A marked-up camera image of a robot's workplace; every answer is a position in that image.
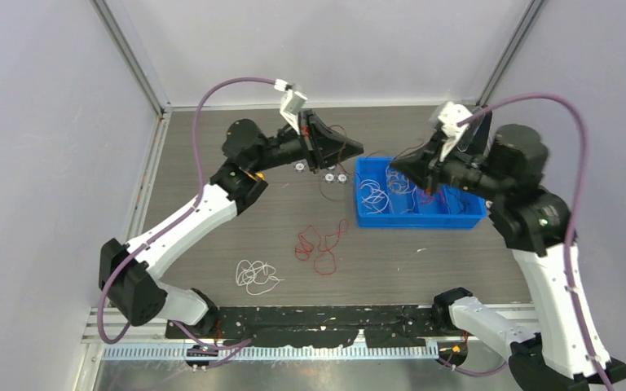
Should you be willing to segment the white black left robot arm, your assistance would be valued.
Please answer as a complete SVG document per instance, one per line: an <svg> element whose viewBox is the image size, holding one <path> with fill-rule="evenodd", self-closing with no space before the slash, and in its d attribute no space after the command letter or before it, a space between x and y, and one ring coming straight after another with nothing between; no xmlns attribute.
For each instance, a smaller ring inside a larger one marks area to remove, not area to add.
<svg viewBox="0 0 626 391"><path fill-rule="evenodd" d="M268 186L263 171L302 162L317 172L363 154L364 146L307 109L274 136L250 119L237 120L227 129L222 151L226 160L184 206L127 243L110 239L100 249L101 301L110 301L128 327L165 319L196 336L210 336L218 307L198 289L162 283L162 275L212 230L256 202Z"/></svg>

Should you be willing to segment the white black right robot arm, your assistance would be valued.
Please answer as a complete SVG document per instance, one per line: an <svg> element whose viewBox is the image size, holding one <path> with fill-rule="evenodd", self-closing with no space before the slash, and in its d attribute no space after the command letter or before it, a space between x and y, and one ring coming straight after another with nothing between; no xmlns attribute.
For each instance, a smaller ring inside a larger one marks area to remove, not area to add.
<svg viewBox="0 0 626 391"><path fill-rule="evenodd" d="M486 155L442 153L446 137L436 132L421 149L392 160L391 167L417 187L445 185L490 202L489 217L513 253L535 306L539 329L521 327L487 308L469 290L437 295L435 328L475 336L496 351L524 390L586 390L626 379L626 364L611 357L592 326L581 327L576 307L588 309L575 245L566 245L571 212L542 186L549 156L539 133L504 125Z"/></svg>

